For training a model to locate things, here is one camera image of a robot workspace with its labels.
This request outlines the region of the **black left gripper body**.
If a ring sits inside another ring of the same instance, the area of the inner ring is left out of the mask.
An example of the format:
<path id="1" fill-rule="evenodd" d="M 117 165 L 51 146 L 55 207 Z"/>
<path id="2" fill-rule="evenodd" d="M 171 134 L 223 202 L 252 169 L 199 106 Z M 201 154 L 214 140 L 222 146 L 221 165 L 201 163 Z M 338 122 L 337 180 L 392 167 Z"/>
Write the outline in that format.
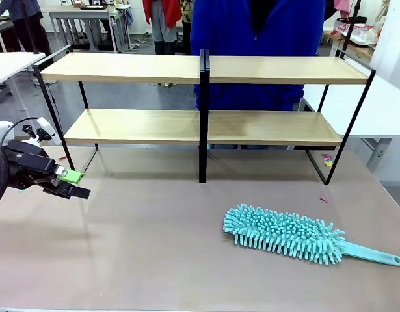
<path id="1" fill-rule="evenodd" d="M 38 185 L 48 193 L 57 189 L 57 164 L 43 148 L 10 140 L 4 146 L 4 156 L 8 162 L 9 187 L 25 190 Z"/>

